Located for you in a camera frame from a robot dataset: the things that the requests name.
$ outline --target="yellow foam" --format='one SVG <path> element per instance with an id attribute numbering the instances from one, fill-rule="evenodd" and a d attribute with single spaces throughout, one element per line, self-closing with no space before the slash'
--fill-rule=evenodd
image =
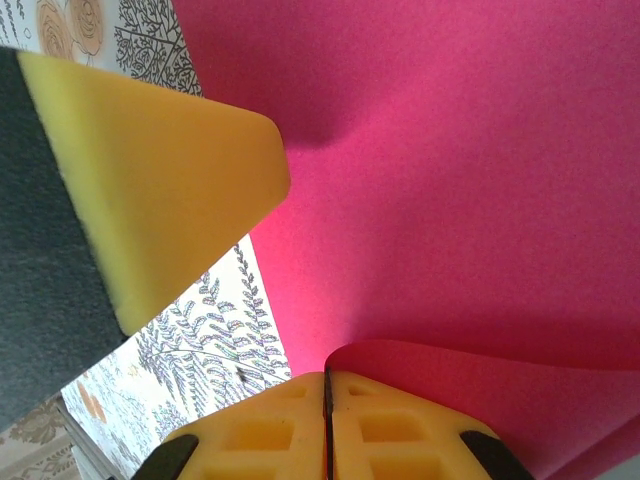
<path id="1" fill-rule="evenodd" d="M 269 119 L 59 59 L 19 61 L 125 333 L 285 198 Z"/>
<path id="2" fill-rule="evenodd" d="M 333 373 L 332 389 L 338 480 L 490 480 L 459 437 L 497 438 L 478 420 L 353 373 Z"/>
<path id="3" fill-rule="evenodd" d="M 324 479 L 323 389 L 308 373 L 176 430 L 199 439 L 178 480 Z"/>

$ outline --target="yellow plastic part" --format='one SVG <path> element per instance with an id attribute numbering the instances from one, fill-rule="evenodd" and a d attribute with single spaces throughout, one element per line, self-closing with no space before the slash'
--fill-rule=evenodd
<path id="1" fill-rule="evenodd" d="M 337 480 L 490 480 L 460 440 L 486 425 L 348 372 L 332 374 Z"/>
<path id="2" fill-rule="evenodd" d="M 323 480 L 322 373 L 308 373 L 173 432 L 199 444 L 178 480 Z"/>
<path id="3" fill-rule="evenodd" d="M 125 333 L 285 198 L 271 120 L 59 59 L 18 58 Z"/>

